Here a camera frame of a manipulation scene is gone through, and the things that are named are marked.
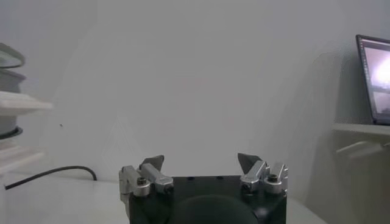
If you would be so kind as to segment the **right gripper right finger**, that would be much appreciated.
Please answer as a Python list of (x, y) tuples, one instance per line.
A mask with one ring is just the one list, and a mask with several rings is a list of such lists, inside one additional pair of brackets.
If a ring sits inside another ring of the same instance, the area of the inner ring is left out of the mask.
[(267, 194), (285, 194), (288, 191), (288, 167), (275, 163), (272, 167), (259, 156), (238, 153), (238, 162), (243, 170), (240, 176), (241, 189), (256, 192), (262, 188)]

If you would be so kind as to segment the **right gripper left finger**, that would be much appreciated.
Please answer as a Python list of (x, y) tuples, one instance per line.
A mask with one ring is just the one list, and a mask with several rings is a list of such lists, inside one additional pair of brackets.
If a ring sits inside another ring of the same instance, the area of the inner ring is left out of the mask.
[(169, 194), (174, 188), (173, 177), (161, 173), (165, 157), (163, 155), (146, 158), (136, 168), (124, 166), (119, 171), (119, 198), (128, 203), (131, 195), (147, 197), (152, 186), (160, 194)]

